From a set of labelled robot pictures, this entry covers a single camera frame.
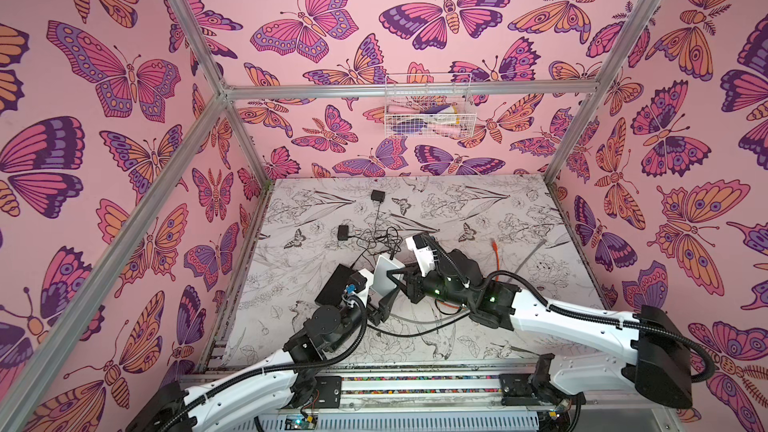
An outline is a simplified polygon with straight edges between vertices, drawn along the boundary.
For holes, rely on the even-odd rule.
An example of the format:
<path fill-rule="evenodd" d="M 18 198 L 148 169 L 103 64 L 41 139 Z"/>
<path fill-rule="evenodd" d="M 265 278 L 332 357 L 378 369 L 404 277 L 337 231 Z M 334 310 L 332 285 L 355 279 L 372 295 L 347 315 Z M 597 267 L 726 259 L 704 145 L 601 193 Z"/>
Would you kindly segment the white network switch box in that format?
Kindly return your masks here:
<path fill-rule="evenodd" d="M 388 254 L 380 254 L 376 261 L 374 279 L 371 290 L 379 298 L 384 298 L 397 289 L 396 283 L 387 275 L 389 271 L 399 270 L 404 264 L 396 258 L 389 258 Z"/>

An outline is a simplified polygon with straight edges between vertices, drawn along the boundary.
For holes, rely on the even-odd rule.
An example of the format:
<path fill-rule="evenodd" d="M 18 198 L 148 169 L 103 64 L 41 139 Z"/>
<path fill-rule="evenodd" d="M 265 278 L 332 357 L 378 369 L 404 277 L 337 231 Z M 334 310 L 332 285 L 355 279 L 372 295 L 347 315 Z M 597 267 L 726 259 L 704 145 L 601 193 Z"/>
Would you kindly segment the black network switch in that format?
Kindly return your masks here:
<path fill-rule="evenodd" d="M 315 298 L 318 306 L 339 306 L 348 292 L 355 292 L 357 286 L 352 279 L 355 271 L 339 264 Z"/>

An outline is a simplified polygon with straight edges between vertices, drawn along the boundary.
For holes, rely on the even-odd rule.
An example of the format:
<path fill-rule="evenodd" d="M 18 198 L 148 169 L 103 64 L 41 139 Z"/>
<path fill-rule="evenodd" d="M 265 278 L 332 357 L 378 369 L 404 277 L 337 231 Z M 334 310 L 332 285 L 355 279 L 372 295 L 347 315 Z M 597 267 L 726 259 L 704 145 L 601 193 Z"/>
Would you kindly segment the black power adapter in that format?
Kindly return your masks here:
<path fill-rule="evenodd" d="M 418 234 L 419 230 L 411 219 L 394 212 L 381 213 L 381 206 L 385 201 L 385 192 L 373 190 L 371 200 L 376 205 L 373 219 L 371 237 L 374 244 L 382 245 L 389 258 L 394 258 L 403 249 L 405 237 Z"/>
<path fill-rule="evenodd" d="M 340 242 L 352 241 L 360 252 L 356 259 L 349 265 L 355 269 L 362 260 L 370 265 L 381 254 L 393 259 L 402 251 L 403 239 L 399 231 L 394 227 L 379 228 L 378 226 L 353 231 L 349 225 L 342 224 L 337 229 L 337 240 Z"/>

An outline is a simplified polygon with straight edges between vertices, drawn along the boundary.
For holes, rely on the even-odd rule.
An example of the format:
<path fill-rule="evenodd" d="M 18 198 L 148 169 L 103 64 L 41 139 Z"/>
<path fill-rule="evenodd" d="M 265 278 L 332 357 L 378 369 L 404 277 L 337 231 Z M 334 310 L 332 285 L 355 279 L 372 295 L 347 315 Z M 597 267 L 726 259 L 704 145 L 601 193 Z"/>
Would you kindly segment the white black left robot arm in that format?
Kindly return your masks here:
<path fill-rule="evenodd" d="M 222 379 L 183 389 L 178 381 L 161 387 L 126 427 L 128 431 L 227 431 L 265 412 L 302 407 L 311 400 L 318 372 L 350 357 L 367 330 L 387 320 L 398 292 L 376 306 L 357 293 L 337 306 L 322 306 L 282 349 Z"/>

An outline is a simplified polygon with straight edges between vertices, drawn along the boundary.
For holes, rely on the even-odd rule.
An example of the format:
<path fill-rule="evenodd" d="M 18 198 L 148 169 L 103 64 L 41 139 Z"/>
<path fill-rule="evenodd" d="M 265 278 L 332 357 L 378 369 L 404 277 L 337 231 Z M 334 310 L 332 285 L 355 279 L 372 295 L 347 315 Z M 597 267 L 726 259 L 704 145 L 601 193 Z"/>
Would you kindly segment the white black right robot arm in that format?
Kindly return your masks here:
<path fill-rule="evenodd" d="M 428 247 L 402 264 L 381 256 L 374 272 L 381 297 L 403 293 L 412 303 L 433 298 L 462 307 L 467 318 L 492 330 L 543 334 L 591 348 L 575 357 L 543 354 L 530 378 L 546 401 L 592 392 L 625 392 L 668 408 L 693 404 L 692 386 L 717 367 L 703 346 L 683 336 L 659 308 L 639 313 L 599 310 L 544 297 L 521 276 L 482 274 L 458 250 Z"/>

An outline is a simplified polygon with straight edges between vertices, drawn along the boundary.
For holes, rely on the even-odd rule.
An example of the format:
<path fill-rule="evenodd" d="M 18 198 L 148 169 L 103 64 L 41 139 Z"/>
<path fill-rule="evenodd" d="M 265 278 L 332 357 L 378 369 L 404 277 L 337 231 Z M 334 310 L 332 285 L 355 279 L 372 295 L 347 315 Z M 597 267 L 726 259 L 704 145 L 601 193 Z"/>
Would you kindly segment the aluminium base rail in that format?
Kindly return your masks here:
<path fill-rule="evenodd" d="M 287 374 L 243 382 L 189 411 L 193 431 L 682 431 L 670 409 L 623 392 L 537 398 L 528 364 L 321 374 L 289 402 Z"/>

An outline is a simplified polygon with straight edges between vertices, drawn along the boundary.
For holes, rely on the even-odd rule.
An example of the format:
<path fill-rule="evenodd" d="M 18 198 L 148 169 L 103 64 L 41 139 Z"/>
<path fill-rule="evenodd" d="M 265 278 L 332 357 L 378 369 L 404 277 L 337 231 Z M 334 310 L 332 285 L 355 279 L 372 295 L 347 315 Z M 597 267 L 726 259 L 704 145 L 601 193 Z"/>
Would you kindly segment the aluminium frame post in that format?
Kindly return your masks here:
<path fill-rule="evenodd" d="M 168 2 L 189 42 L 190 50 L 198 59 L 202 74 L 213 91 L 213 101 L 216 102 L 214 109 L 226 115 L 253 173 L 261 185 L 265 187 L 270 183 L 270 180 L 264 173 L 260 157 L 251 141 L 250 135 L 245 129 L 244 123 L 232 100 L 228 96 L 228 86 L 224 81 L 223 74 L 216 66 L 216 62 L 205 42 L 202 29 L 194 16 L 188 0 L 168 0 Z"/>

